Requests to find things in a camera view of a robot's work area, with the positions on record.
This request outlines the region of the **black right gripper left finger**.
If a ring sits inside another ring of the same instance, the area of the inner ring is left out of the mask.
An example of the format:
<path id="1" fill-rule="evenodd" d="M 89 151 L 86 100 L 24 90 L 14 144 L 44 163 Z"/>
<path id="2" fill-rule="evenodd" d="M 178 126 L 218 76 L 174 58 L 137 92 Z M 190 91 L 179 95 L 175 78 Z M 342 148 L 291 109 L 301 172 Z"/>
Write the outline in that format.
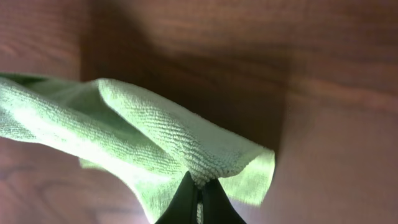
<path id="1" fill-rule="evenodd" d="M 155 224 L 197 224 L 198 188 L 186 172 L 172 201 Z"/>

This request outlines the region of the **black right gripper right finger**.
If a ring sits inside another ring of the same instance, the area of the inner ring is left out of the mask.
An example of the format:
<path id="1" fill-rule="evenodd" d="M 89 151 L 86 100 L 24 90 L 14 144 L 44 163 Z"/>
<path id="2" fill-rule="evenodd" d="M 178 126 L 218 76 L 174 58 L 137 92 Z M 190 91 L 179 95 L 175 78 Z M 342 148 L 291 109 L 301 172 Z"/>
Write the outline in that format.
<path id="1" fill-rule="evenodd" d="M 230 203 L 218 179 L 201 190 L 204 224 L 246 224 Z"/>

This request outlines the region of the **light green cloth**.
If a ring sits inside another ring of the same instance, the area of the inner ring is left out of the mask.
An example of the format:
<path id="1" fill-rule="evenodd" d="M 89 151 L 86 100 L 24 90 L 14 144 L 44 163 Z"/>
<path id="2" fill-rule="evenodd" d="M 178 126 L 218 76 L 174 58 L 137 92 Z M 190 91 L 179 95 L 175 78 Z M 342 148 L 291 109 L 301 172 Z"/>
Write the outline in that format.
<path id="1" fill-rule="evenodd" d="M 274 151 L 221 128 L 145 88 L 100 78 L 80 83 L 1 75 L 1 136 L 77 156 L 106 170 L 157 221 L 189 172 L 202 187 L 219 179 L 226 194 L 260 205 L 275 169 Z"/>

